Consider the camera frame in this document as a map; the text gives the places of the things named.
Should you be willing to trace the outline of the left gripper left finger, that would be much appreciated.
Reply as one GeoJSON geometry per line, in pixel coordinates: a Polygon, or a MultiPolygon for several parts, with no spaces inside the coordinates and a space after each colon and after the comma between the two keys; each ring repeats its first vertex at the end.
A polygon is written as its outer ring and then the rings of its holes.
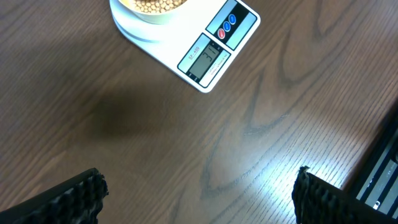
{"type": "Polygon", "coordinates": [[[1,223],[98,223],[109,194],[98,169],[91,168],[1,212],[1,223]]]}

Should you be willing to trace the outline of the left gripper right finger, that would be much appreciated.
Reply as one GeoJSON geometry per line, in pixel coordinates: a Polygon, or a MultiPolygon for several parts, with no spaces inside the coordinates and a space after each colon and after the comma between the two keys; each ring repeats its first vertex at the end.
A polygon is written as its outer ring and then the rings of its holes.
{"type": "Polygon", "coordinates": [[[300,167],[292,191],[297,224],[397,224],[308,170],[300,167]]]}

